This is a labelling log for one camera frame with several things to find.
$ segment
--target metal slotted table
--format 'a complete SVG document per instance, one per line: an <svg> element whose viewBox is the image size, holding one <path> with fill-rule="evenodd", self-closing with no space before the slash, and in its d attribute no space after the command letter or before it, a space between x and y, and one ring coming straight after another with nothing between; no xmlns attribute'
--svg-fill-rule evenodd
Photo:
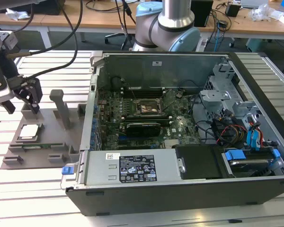
<svg viewBox="0 0 284 227"><path fill-rule="evenodd" d="M22 58L18 61L19 73L26 76L44 69L64 64L72 57L72 51L52 51L32 57ZM258 66L264 67L262 61L267 58L258 58L254 54L241 56L241 59L257 58ZM76 61L68 68L40 76L44 93L41 108L54 108L49 99L52 89L64 90L64 100L69 108L75 108L78 103L87 100L89 89L89 51L80 51ZM273 83L261 85L262 89L284 89L279 81L284 78L273 77ZM0 166L3 155L7 152L15 130L22 117L21 101L13 99L16 112L8 115L0 107ZM276 227L284 226L284 194L266 202L263 205L223 207L197 210L169 211L145 214L115 215L105 217L85 217L79 209L60 189L61 168L52 169L26 169L26 170L0 170L0 227L6 226L63 226L76 225L81 227L145 227L145 226L257 226Z"/></svg>

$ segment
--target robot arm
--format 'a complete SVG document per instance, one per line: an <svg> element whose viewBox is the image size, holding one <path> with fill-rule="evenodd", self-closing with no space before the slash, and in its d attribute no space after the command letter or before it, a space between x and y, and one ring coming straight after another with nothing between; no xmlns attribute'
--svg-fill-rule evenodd
<svg viewBox="0 0 284 227"><path fill-rule="evenodd" d="M15 6L39 3L44 0L0 0L0 9L11 8ZM6 58L7 49L12 49L17 44L17 39L13 36L13 46L9 46L7 38L4 37L8 32L0 32L0 105L3 106L9 114L14 113L15 107L10 99L17 97L23 100L32 112L39 111L39 105L42 98L40 81L37 78L27 80L19 75L17 67L12 59Z"/></svg>
<svg viewBox="0 0 284 227"><path fill-rule="evenodd" d="M200 32L193 27L191 0L145 2L137 7L133 51L192 51Z"/></svg>
<svg viewBox="0 0 284 227"><path fill-rule="evenodd" d="M16 6L28 5L32 3L38 4L41 1L45 0L0 0L0 10Z"/></svg>

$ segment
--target white label sticker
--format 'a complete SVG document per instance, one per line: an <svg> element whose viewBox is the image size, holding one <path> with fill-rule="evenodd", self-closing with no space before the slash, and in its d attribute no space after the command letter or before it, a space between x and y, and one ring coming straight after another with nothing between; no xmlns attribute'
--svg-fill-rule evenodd
<svg viewBox="0 0 284 227"><path fill-rule="evenodd" d="M119 159L120 153L106 153L106 159L108 160L114 160L114 159Z"/></svg>
<svg viewBox="0 0 284 227"><path fill-rule="evenodd" d="M152 65L153 66L162 66L162 62L161 61L153 61Z"/></svg>

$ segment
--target blue latch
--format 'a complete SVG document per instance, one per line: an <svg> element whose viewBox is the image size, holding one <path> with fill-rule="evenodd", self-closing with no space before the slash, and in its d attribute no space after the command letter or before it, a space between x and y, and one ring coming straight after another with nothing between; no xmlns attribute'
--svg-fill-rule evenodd
<svg viewBox="0 0 284 227"><path fill-rule="evenodd" d="M275 158L281 157L281 154L280 154L278 149L273 149L273 154L274 154Z"/></svg>
<svg viewBox="0 0 284 227"><path fill-rule="evenodd" d="M257 138L259 136L259 132L254 130L254 134L252 135L252 140L251 140L251 147L260 150L260 148L257 147Z"/></svg>
<svg viewBox="0 0 284 227"><path fill-rule="evenodd" d="M248 146L251 144L251 134L252 134L252 130L248 130L247 137L246 137L246 143Z"/></svg>
<svg viewBox="0 0 284 227"><path fill-rule="evenodd" d="M227 160L246 159L243 150L229 150L225 153Z"/></svg>
<svg viewBox="0 0 284 227"><path fill-rule="evenodd" d="M64 166L62 167L62 175L72 175L74 174L73 166Z"/></svg>

